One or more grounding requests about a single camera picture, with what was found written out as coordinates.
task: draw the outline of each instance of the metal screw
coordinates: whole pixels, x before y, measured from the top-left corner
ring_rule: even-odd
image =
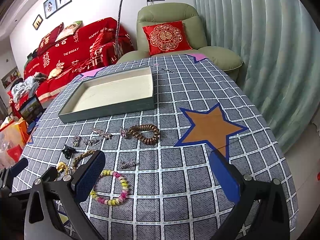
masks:
[[[62,179],[63,179],[63,181],[69,181],[69,180],[71,180],[71,175],[69,175],[69,174],[64,175]]]
[[[272,182],[276,185],[280,185],[280,181],[279,179],[273,179]]]
[[[246,181],[252,180],[252,177],[251,177],[249,174],[245,174],[245,175],[243,176],[243,178],[244,178],[244,180],[246,180]]]
[[[35,182],[34,182],[36,185],[40,184],[41,183],[41,179],[35,179]]]

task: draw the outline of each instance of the green leather armchair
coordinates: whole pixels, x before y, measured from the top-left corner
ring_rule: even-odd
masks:
[[[193,50],[167,52],[152,57],[199,52],[206,55],[215,65],[236,81],[239,68],[243,64],[241,57],[229,49],[208,46],[198,12],[194,7],[185,3],[160,3],[143,7],[138,12],[137,20],[138,50],[126,53],[119,59],[118,63],[150,57],[149,44],[143,32],[143,26],[175,21],[183,22],[187,40]]]

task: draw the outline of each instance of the table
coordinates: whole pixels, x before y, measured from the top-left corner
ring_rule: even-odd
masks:
[[[220,103],[230,121],[249,128],[229,137],[231,163],[242,174],[251,174],[256,180],[278,178],[281,181],[287,198],[290,229],[293,230],[298,214],[296,190],[272,131],[238,86],[210,60],[199,57],[146,58],[90,73],[102,76],[134,66],[150,65],[156,109],[63,124],[58,118],[62,105],[81,81],[91,78],[89,74],[77,76],[42,115],[32,142],[26,145],[22,154],[29,159],[29,166],[15,178],[14,189],[30,188],[48,167],[56,166],[60,161],[71,166],[80,153],[100,149],[106,154],[105,168],[119,171],[131,187],[129,198],[120,206],[105,206],[91,198],[81,203],[105,239],[209,239],[234,204],[226,199],[211,172],[208,154],[212,150],[207,144],[174,145],[190,127],[181,107],[208,111]],[[161,138],[154,146],[120,136],[121,126],[129,128],[147,123],[160,129]],[[94,136],[91,127],[112,133],[112,139]],[[75,135],[82,138],[77,147],[79,154],[66,160],[60,150],[64,144],[72,146]],[[87,147],[84,138],[92,137],[100,141],[94,147]],[[138,165],[124,170],[118,168],[121,161],[131,158]],[[95,190],[104,198],[118,196],[120,184],[107,176],[98,181]],[[60,212],[64,211],[61,203],[57,207]],[[257,207],[256,202],[240,235],[249,228]],[[75,236],[70,223],[66,223],[66,228],[71,236]]]

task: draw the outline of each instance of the box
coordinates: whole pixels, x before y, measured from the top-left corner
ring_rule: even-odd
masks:
[[[58,116],[63,123],[155,109],[149,66],[83,81]]]

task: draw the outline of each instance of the curtain fold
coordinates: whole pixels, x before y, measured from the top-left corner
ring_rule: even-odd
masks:
[[[237,84],[286,152],[320,102],[320,33],[299,0],[195,0],[208,44],[244,61]]]

